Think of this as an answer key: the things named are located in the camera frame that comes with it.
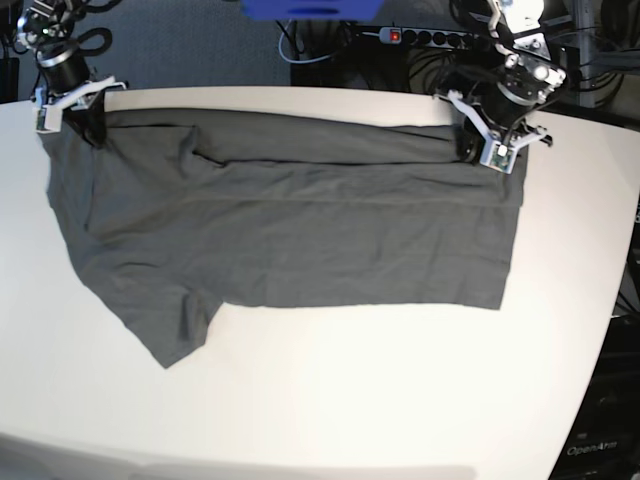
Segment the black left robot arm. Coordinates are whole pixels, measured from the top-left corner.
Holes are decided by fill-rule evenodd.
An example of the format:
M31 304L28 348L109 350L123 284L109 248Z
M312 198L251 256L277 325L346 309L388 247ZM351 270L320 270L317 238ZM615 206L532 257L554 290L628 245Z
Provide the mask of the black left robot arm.
M451 1L454 19L473 36L467 56L442 67L433 94L463 117L462 157L509 174L521 150L552 138L527 117L559 100L568 74L553 59L542 1L488 1L483 20L467 1Z

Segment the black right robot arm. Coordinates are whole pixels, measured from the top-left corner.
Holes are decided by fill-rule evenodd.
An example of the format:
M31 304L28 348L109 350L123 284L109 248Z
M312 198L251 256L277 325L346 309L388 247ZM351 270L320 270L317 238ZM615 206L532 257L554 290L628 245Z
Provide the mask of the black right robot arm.
M89 145L104 145L105 94L125 90L128 84L113 75L100 79L87 63L110 49L111 30L96 27L79 36L74 30L87 15L104 14L119 5L118 1L34 1L17 20L17 40L33 54L44 80L32 94L38 134L57 134L68 125Z

